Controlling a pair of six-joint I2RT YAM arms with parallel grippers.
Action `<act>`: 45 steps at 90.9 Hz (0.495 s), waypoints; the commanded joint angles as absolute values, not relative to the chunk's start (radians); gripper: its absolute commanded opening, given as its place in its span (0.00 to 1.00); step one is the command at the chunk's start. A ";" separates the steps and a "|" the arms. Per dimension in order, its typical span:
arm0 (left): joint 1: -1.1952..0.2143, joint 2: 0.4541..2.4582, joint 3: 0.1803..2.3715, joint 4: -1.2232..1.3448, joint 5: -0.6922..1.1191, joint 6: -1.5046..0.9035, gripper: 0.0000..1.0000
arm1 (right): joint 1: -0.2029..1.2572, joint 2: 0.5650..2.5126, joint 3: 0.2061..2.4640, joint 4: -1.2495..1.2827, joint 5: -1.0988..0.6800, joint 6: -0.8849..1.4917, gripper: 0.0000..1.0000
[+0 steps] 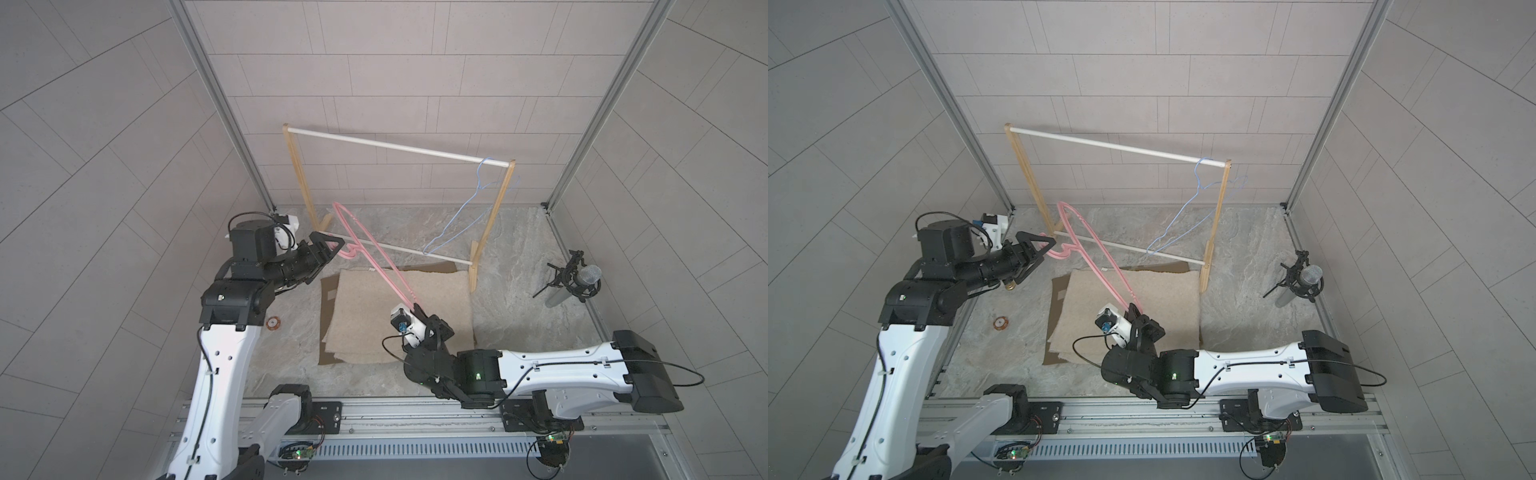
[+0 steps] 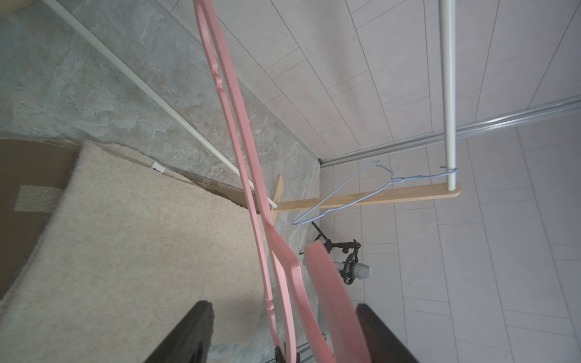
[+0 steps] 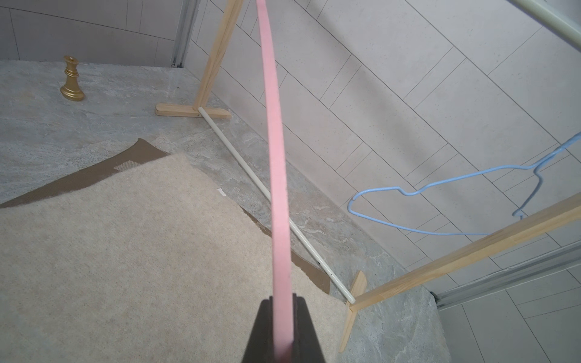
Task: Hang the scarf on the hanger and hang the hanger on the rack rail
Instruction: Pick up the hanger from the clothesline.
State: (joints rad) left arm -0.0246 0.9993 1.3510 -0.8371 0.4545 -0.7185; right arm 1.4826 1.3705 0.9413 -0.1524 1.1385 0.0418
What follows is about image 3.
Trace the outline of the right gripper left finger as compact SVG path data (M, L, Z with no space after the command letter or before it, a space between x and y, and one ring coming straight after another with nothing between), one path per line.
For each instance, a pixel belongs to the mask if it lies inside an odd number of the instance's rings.
M273 363L272 297L261 301L241 360L242 363Z

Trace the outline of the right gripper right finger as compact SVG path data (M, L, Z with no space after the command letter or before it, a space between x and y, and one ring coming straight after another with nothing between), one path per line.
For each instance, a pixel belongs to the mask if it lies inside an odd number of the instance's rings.
M294 298L294 342L291 352L292 363L326 363L307 301L293 294Z

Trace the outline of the beige scarf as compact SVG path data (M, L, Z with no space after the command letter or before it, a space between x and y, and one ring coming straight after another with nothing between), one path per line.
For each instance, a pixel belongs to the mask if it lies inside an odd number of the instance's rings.
M271 239L182 154L1 211L3 362L239 362Z

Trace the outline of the pink plastic hanger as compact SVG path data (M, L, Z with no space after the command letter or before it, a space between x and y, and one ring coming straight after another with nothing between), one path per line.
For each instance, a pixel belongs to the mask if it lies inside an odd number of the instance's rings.
M257 2L267 113L272 219L272 334L276 362L290 362L294 343L291 238L283 122L272 30L265 1Z

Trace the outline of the brown striped scarf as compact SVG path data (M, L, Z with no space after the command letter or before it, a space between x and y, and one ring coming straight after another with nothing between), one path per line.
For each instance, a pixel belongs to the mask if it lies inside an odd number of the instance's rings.
M155 148L144 139L138 139L133 146L120 154L70 175L66 175L63 178L59 178L56 181L48 183L10 201L6 201L1 204L1 209L31 204L36 201L88 188L111 177L112 175L118 174L119 172L132 169L136 166L141 166L142 164L164 158L168 155L169 153ZM266 228L258 219L252 216L244 208L242 208L242 210L264 234L271 237L271 231L268 228ZM291 252L291 261L307 275L316 287L324 293L330 294L331 279L322 271L322 269L316 267L294 251Z

